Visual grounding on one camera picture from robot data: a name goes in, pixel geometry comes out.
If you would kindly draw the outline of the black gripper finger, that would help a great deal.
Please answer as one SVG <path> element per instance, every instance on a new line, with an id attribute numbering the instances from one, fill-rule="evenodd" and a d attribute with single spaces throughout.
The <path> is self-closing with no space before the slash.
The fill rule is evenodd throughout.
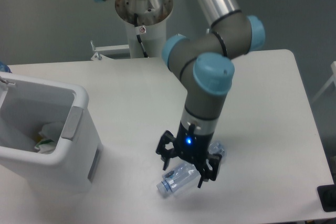
<path id="1" fill-rule="evenodd" d="M 170 143 L 173 144 L 173 147 L 167 149 L 166 146 Z M 164 162 L 163 170 L 166 170 L 169 166 L 170 159 L 178 157 L 181 153 L 180 140 L 174 137 L 170 131 L 165 131 L 159 140 L 155 152 L 161 156 L 161 160 Z"/>
<path id="2" fill-rule="evenodd" d="M 201 176 L 197 185 L 198 188 L 201 188 L 203 182 L 216 180 L 220 170 L 222 158 L 222 154 L 207 153 L 203 160 L 195 162 L 194 165 Z"/>

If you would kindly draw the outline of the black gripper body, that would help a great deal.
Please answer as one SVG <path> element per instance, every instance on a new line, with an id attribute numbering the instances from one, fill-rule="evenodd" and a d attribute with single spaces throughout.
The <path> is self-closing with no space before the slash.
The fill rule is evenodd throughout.
<path id="1" fill-rule="evenodd" d="M 175 151 L 182 160 L 194 165 L 203 165 L 207 159 L 207 152 L 213 133 L 198 135 L 189 133 L 181 123 L 175 139 Z"/>

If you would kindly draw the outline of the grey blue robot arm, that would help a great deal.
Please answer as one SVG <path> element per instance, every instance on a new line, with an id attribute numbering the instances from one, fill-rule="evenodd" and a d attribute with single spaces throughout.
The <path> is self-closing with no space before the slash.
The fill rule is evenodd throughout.
<path id="1" fill-rule="evenodd" d="M 172 12 L 172 0 L 115 0 L 115 9 L 129 30 L 131 57 L 161 56 L 187 91 L 178 133 L 165 132 L 156 153 L 164 166 L 175 157 L 193 164 L 206 182 L 216 179 L 221 165 L 221 155 L 208 147 L 232 86 L 232 60 L 260 49 L 265 29 L 256 16 L 244 15 L 236 0 L 198 2 L 209 32 L 193 41 L 158 31 Z"/>

